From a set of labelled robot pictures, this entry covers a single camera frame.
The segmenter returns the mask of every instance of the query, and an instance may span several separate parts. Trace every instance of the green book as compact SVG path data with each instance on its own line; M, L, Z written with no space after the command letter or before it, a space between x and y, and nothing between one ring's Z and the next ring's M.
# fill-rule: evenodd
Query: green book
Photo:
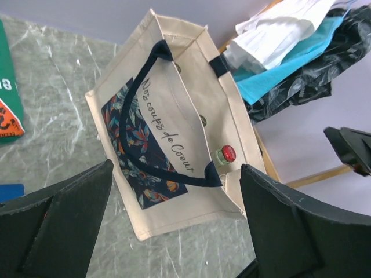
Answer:
M0 144L24 134L23 107L4 26L0 20Z

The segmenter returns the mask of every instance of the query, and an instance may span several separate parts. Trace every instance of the navy blue handle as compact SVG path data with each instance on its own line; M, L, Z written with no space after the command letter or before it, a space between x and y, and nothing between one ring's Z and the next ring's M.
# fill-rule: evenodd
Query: navy blue handle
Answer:
M173 61L172 53L168 47L168 44L165 40L161 40L155 44L152 48L151 54L148 57L148 60L138 73L138 76L135 78L133 84L131 85L126 98L123 102L121 115L120 115L120 124L119 124L119 136L122 148L125 152L125 155L128 156L128 159L141 171L152 175L154 177L161 178L163 180L174 181L180 184L189 184L196 186L204 187L218 187L221 186L221 181L219 175L215 169L213 162L210 162L205 168L205 178L194 178L187 175L182 175L163 169L155 168L141 162L136 158L130 151L128 141L126 139L126 122L129 117L130 106L133 102L134 96L137 93L138 88L146 78L152 66L155 64L157 58L161 58L166 61Z

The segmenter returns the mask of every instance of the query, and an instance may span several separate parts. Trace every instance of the marble table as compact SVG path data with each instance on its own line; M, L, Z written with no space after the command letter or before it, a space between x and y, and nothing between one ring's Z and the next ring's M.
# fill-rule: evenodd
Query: marble table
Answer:
M26 134L0 147L2 183L26 193L106 159L84 93L119 46L1 16ZM139 242L112 186L87 277L236 277L253 259L246 220L222 219Z

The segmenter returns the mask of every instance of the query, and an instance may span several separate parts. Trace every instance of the white wall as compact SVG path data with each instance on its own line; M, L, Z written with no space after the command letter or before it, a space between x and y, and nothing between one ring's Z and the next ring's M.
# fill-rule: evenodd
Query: white wall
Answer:
M0 13L124 43L150 8L158 14L208 25L217 46L234 25L262 10L270 0L1 0Z
M369 4L360 0L355 6ZM332 83L332 96L289 107L257 129L283 182L341 165L323 129L350 127L371 132L371 53ZM371 215L371 177L348 173L301 191L344 209Z

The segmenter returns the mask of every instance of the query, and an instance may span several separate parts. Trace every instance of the bottle cap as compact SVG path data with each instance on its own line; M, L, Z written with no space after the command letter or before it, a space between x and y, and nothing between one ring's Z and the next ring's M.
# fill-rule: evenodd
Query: bottle cap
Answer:
M221 153L223 154L224 159L229 163L236 160L236 152L234 151L234 148L229 145L223 146Z

